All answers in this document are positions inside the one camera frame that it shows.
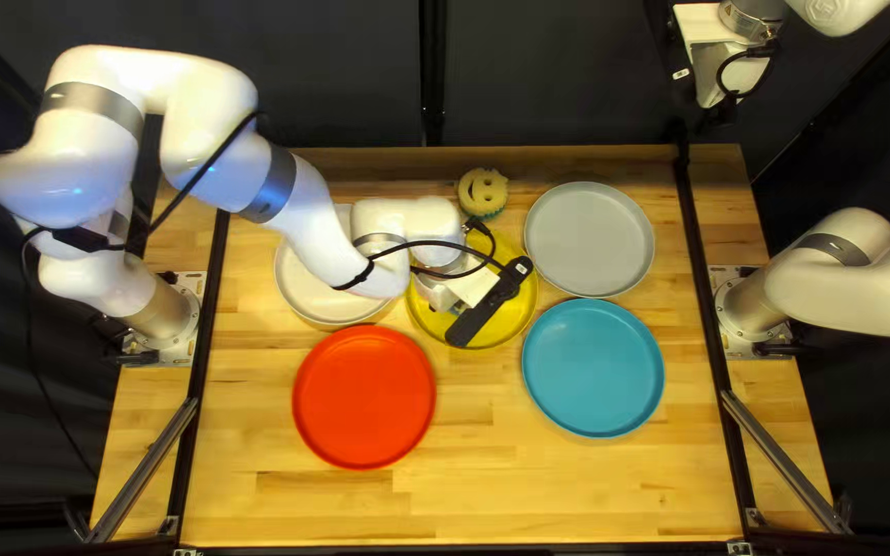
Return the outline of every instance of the yellow bowl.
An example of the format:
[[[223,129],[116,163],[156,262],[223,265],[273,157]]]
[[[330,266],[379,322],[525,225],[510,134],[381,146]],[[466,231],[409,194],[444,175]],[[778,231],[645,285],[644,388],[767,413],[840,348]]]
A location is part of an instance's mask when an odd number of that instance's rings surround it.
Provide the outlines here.
[[[493,233],[493,237],[497,239],[497,252],[493,258],[506,264],[515,257],[524,255],[524,252],[515,247],[502,234]],[[473,247],[477,251],[483,253],[489,252],[489,238],[477,231],[470,232],[467,236],[469,247]],[[493,266],[487,268],[497,273],[499,270]],[[410,315],[414,324],[438,341],[448,344],[445,341],[445,332],[449,326],[457,319],[451,312],[436,312],[431,310],[425,298],[421,297],[414,288],[414,278],[407,287],[404,295],[407,303],[407,314]],[[524,331],[527,324],[531,322],[534,316],[534,308],[538,304],[538,273],[532,272],[526,280],[520,285],[520,292],[517,297],[507,301],[501,308],[493,314],[489,321],[480,329],[463,349],[488,349],[496,348],[499,345],[510,341]]]

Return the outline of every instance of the smiley face sponge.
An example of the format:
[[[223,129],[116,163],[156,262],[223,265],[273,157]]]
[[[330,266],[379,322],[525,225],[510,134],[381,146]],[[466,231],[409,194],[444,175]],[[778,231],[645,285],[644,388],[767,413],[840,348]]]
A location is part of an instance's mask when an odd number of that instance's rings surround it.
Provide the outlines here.
[[[473,168],[456,184],[459,206],[471,217],[487,221],[503,212],[507,178],[492,168]]]

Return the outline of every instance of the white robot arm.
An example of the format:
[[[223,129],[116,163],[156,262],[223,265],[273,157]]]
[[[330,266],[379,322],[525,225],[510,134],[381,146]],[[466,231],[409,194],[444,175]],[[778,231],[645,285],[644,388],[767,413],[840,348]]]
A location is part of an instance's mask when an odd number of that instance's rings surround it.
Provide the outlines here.
[[[675,4],[674,14],[696,85],[696,101],[710,108],[728,94],[744,95],[771,70],[771,51],[759,46],[774,40],[785,5],[827,37],[842,37],[874,19],[890,0],[722,0]],[[718,76],[722,74],[720,86]],[[674,78],[683,75],[675,74]]]
[[[725,289],[717,316],[729,335],[764,341],[791,317],[890,336],[890,223],[866,208],[844,208]]]
[[[76,229],[118,246],[128,229],[143,115],[163,115],[160,164],[180,189],[256,105],[249,78],[215,60],[117,46],[71,48],[50,70],[30,142],[0,154],[0,204],[24,233]],[[409,281],[408,257],[399,251],[371,263],[361,250],[373,253],[416,239],[464,243],[459,215],[446,199],[373,199],[353,217],[354,247],[320,173],[269,144],[253,121],[191,195],[280,231],[315,276],[333,287],[352,284],[348,291],[368,297],[401,295]],[[48,291],[85,302],[149,337],[177,335],[185,326],[187,304],[132,255],[111,247],[89,252],[47,231],[31,243],[43,253],[40,277]],[[448,247],[414,247],[412,253],[430,268],[459,254]]]

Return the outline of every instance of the wooden table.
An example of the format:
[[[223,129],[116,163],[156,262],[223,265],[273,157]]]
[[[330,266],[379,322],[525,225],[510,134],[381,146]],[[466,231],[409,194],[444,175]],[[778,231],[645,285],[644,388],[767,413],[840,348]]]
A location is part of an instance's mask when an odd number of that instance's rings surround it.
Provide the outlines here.
[[[196,546],[551,543],[724,540],[741,534],[690,275],[671,160],[674,147],[302,149],[336,202],[454,195],[476,166],[511,178],[490,226],[520,241],[534,200],[575,179],[611,183],[655,229],[656,258],[613,298],[661,346],[661,406],[629,436],[590,441],[551,425],[520,378],[522,338],[488,351],[447,347],[417,331],[397,301],[380,325],[414,339],[434,366],[438,406],[420,445],[387,469],[333,468],[307,449],[290,417],[298,366],[327,333],[296,317],[273,282],[280,237],[233,217],[181,541]],[[735,145],[693,148],[690,175],[707,259],[760,264],[758,214]],[[166,199],[166,192],[161,194]],[[151,239],[155,270],[207,260],[214,211],[188,200]],[[566,299],[542,281],[537,314]],[[794,361],[731,363],[735,391],[828,495]],[[184,397],[187,369],[125,369],[95,500],[97,518]],[[774,525],[815,523],[748,442],[758,506]],[[173,458],[119,536],[164,517]]]

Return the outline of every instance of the gray plate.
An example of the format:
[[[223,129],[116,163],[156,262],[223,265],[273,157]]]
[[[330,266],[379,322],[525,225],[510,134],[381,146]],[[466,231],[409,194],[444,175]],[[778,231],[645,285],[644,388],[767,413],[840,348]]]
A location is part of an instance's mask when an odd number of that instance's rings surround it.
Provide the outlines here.
[[[546,280],[586,298],[633,288],[655,258],[655,235],[641,207],[592,181],[562,184],[542,195],[527,215],[524,246]]]

